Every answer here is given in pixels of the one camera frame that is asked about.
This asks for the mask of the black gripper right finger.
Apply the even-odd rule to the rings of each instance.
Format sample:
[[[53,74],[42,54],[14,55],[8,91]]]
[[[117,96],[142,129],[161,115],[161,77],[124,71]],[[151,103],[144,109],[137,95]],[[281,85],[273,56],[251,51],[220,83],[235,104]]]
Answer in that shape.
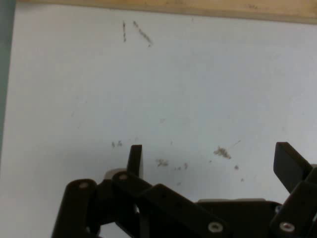
[[[273,171],[289,196],[270,223],[275,238],[317,236],[317,168],[289,143],[277,142]]]

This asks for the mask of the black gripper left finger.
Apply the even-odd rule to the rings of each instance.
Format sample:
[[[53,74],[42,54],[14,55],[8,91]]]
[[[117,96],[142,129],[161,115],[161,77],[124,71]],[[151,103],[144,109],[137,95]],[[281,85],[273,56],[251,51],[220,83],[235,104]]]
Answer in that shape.
[[[96,183],[70,182],[54,225],[54,238],[97,238],[102,225],[117,224],[132,238],[230,238],[232,230],[168,187],[141,178],[142,146],[132,145],[126,169]]]

